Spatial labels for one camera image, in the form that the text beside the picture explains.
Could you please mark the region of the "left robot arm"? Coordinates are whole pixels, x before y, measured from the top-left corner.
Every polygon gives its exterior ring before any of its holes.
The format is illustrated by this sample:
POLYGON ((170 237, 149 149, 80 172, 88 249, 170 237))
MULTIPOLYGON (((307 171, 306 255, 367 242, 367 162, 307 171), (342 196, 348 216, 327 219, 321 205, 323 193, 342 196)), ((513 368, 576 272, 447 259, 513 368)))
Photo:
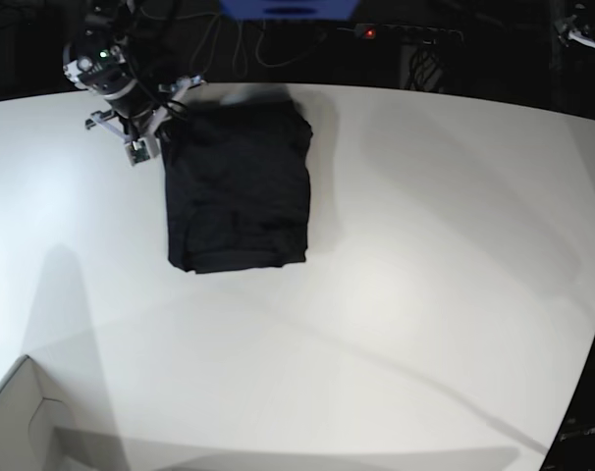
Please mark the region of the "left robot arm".
POLYGON ((554 27, 563 45, 573 42, 595 50, 595 0, 568 1, 554 27))

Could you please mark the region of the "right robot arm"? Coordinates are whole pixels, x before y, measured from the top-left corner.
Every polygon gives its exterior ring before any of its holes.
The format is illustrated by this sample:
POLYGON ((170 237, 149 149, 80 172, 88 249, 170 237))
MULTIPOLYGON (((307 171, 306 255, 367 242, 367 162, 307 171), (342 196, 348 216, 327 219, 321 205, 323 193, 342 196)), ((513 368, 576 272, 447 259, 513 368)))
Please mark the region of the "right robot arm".
POLYGON ((136 165, 160 153, 161 125, 188 116, 187 92, 203 76, 180 76, 164 39, 183 3, 152 19, 142 1, 88 1, 81 30, 63 50, 63 73, 79 90, 101 98, 108 108, 92 112, 84 128, 109 131, 136 165))

